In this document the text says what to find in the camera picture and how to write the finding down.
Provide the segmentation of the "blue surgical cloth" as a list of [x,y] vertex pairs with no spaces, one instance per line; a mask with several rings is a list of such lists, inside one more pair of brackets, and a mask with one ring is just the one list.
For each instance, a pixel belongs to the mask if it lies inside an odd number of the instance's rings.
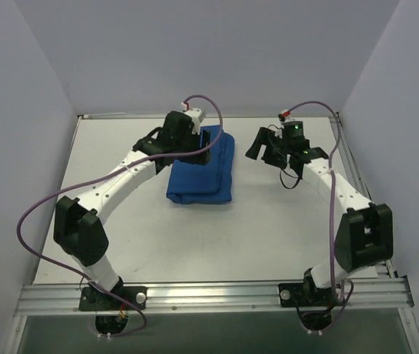
[[209,149],[206,165],[176,161],[170,171],[166,197],[175,204],[225,204],[232,200],[235,139],[223,132]]

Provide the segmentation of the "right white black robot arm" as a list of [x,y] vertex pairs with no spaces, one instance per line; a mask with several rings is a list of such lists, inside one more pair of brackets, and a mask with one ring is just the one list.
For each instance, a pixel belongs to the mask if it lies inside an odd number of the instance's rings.
[[277,131],[260,128],[246,157],[290,168],[328,203],[329,256],[303,276],[301,295],[307,303],[320,303],[351,274],[392,258],[392,210],[363,196],[333,168],[331,155],[311,147],[300,121]]

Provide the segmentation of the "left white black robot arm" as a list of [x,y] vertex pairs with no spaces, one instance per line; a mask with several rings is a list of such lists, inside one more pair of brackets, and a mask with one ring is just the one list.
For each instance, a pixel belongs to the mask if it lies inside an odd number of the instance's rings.
[[210,133],[201,129],[205,116],[200,108],[171,111],[163,126],[136,142],[112,170],[112,178],[75,198],[65,195],[56,203],[54,241],[97,283],[95,299],[105,309],[116,308],[122,300],[122,280],[106,256],[105,222],[137,187],[171,165],[174,154],[184,153],[183,161],[193,164],[209,162],[210,152],[205,147]]

